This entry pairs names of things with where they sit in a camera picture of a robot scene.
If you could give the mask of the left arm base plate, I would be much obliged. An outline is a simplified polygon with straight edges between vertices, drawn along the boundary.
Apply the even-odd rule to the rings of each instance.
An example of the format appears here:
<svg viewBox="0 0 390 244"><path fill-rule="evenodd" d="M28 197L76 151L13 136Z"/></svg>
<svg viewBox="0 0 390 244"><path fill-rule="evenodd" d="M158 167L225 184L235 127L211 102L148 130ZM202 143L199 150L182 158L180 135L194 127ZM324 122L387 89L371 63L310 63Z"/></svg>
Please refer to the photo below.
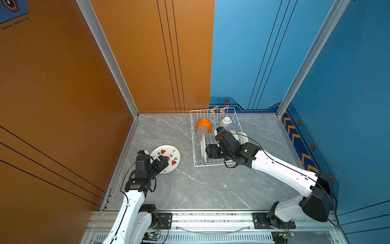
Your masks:
<svg viewBox="0 0 390 244"><path fill-rule="evenodd" d="M173 214L171 212L158 212L152 216L151 229L170 230L173 222Z"/></svg>

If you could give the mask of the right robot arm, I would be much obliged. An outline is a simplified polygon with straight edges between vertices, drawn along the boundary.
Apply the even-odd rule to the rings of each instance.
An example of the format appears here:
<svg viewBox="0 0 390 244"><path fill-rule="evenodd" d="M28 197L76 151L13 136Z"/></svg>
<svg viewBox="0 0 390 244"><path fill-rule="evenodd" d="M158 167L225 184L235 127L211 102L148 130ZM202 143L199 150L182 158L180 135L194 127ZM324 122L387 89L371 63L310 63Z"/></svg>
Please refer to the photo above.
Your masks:
<svg viewBox="0 0 390 244"><path fill-rule="evenodd" d="M318 222L329 221L330 212L335 209L335 197L328 173L295 167L273 156L253 139L241 143L230 131L217 133L215 140L216 143L207 144L202 152L207 159L233 161L234 167L246 166L266 173L299 193L292 199L274 202L267 214L272 228L285 227L289 221L304 216Z"/></svg>

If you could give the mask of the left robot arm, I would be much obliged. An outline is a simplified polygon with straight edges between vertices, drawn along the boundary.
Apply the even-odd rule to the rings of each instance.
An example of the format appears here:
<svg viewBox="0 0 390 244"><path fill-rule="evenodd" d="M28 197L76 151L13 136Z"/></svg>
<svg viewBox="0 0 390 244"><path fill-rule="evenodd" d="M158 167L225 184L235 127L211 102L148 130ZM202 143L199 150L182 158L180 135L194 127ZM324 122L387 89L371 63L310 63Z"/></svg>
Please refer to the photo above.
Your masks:
<svg viewBox="0 0 390 244"><path fill-rule="evenodd" d="M152 181L164 171L169 162L165 156L153 158L148 152L140 150L134 163L135 169L127 182L123 182L120 192L123 202L117 218L103 241L105 244L140 244L149 228L157 224L157 210L154 204L144 204Z"/></svg>

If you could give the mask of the green rimmed white plate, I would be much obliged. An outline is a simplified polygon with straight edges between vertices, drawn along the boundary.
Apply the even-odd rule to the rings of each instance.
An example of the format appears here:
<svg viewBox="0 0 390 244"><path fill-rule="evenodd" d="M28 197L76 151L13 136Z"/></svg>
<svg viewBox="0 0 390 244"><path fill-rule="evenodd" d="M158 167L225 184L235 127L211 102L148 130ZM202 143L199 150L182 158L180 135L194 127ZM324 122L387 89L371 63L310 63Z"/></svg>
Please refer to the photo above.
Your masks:
<svg viewBox="0 0 390 244"><path fill-rule="evenodd" d="M206 154L206 141L205 141L205 135L201 134L200 136L200 146L201 146L201 156L202 156L202 162L207 162L207 154Z"/></svg>

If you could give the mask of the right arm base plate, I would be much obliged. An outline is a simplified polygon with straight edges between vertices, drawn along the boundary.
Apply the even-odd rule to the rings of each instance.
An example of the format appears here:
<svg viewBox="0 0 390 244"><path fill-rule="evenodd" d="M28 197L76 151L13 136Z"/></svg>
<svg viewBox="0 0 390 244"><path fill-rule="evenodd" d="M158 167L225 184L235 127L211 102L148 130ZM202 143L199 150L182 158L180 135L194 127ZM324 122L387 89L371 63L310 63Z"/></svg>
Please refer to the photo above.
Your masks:
<svg viewBox="0 0 390 244"><path fill-rule="evenodd" d="M265 212L252 213L252 221L255 229L296 229L293 220L283 222L275 216L269 218Z"/></svg>

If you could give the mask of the watermelon pattern plate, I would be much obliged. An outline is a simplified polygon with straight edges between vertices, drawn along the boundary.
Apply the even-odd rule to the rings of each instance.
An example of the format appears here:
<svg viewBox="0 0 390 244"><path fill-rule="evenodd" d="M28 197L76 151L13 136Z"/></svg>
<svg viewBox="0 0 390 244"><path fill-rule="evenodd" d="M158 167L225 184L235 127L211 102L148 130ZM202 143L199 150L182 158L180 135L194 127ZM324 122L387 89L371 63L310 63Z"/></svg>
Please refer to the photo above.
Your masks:
<svg viewBox="0 0 390 244"><path fill-rule="evenodd" d="M157 159L158 156L164 156L168 160L168 167L165 168L161 174L169 174L176 170L181 162L181 153L178 148L172 145L161 145L155 148L150 154L154 159Z"/></svg>

